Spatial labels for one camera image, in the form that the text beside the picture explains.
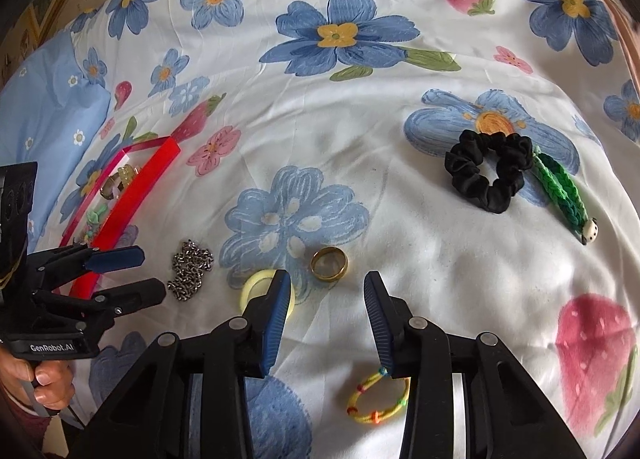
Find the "left hand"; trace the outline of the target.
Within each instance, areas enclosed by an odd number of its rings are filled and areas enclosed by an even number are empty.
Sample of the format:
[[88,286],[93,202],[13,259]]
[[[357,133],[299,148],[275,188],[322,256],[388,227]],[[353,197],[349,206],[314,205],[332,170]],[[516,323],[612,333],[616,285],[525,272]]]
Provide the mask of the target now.
[[62,410],[70,405],[75,394],[74,372],[68,361],[43,361],[33,368],[28,361],[15,358],[1,347],[1,384],[22,404],[32,405],[23,387],[24,382],[38,382],[34,397],[47,409]]

